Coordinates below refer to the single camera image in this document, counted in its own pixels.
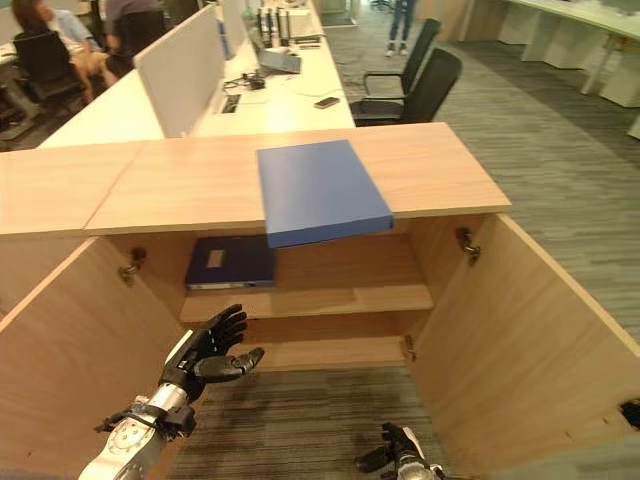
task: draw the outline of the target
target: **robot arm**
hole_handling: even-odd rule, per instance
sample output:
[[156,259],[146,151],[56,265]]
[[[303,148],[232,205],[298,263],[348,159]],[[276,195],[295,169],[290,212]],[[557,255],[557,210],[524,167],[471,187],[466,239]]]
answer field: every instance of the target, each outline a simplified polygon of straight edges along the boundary
[[129,408],[104,420],[96,431],[111,432],[100,454],[80,480],[140,480],[157,463],[166,444],[188,437],[196,426],[195,402],[209,383],[235,380],[264,356],[256,348],[234,357],[229,349],[242,342],[247,315],[233,305],[197,332],[189,330],[173,348],[151,398],[138,396]]
[[380,477],[389,480],[443,480],[442,467],[429,465],[424,458],[418,439],[409,427],[399,428],[393,423],[382,425],[385,445],[356,458],[356,467],[363,473],[371,473],[391,463],[392,471]]

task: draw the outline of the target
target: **jeans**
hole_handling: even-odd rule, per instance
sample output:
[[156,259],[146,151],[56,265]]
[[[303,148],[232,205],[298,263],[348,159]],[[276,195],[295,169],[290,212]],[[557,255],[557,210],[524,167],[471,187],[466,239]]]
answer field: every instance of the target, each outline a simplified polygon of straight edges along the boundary
[[396,6],[393,10],[393,23],[391,24],[391,33],[389,34],[389,40],[396,39],[398,34],[398,27],[400,26],[400,17],[404,13],[404,28],[402,29],[402,41],[406,42],[409,37],[409,29],[413,22],[413,11],[416,7],[418,0],[396,0]]

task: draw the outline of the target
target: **blue folder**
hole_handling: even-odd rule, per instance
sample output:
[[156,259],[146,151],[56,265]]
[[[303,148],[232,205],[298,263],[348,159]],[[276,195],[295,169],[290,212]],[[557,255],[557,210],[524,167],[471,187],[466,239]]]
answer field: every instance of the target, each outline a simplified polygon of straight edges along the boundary
[[393,215],[347,140],[258,150],[271,248],[393,228]]

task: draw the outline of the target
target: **smartphone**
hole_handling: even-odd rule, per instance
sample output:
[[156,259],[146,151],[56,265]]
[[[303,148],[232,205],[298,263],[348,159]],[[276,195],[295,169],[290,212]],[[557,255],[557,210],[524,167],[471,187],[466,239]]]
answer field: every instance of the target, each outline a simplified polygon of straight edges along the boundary
[[339,98],[327,97],[327,98],[324,98],[324,99],[320,100],[319,102],[314,103],[313,106],[316,107],[316,108],[324,109],[324,108],[330,107],[331,105],[335,105],[339,101],[340,101]]

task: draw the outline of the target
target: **cabinet hinge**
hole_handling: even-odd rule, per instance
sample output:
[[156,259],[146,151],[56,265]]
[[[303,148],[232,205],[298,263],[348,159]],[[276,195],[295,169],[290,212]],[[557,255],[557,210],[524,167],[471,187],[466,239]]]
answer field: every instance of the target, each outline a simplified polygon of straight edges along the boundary
[[456,238],[458,239],[458,245],[462,249],[465,255],[469,256],[469,266],[473,267],[480,258],[482,249],[476,245],[473,245],[471,241],[471,230],[466,227],[458,228],[456,230]]
[[118,275],[127,286],[132,287],[135,283],[136,273],[142,268],[147,259],[147,251],[142,247],[133,248],[130,252],[131,262],[118,268]]
[[620,413],[629,425],[640,430],[640,398],[629,400],[620,405]]
[[413,338],[411,338],[411,335],[405,335],[402,340],[404,342],[405,353],[412,362],[415,362],[416,358],[418,357],[416,356],[416,352],[413,349]]

